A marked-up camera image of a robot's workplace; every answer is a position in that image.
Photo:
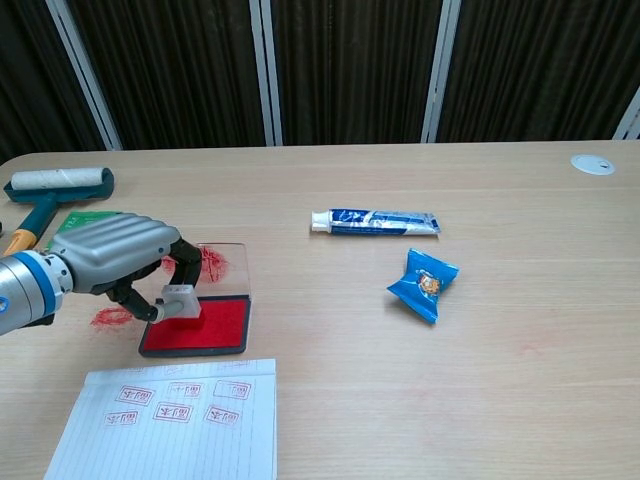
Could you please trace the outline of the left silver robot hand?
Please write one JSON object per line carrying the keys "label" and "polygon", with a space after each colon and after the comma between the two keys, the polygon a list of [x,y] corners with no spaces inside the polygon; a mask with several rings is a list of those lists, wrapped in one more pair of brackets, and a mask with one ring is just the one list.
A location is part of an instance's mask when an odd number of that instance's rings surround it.
{"label": "left silver robot hand", "polygon": [[[112,215],[56,234],[49,251],[69,267],[75,293],[105,294],[151,324],[200,315],[195,286],[201,251],[162,221],[133,213]],[[162,302],[151,304],[133,283],[155,272],[166,257],[174,261],[174,273],[162,288]]]}

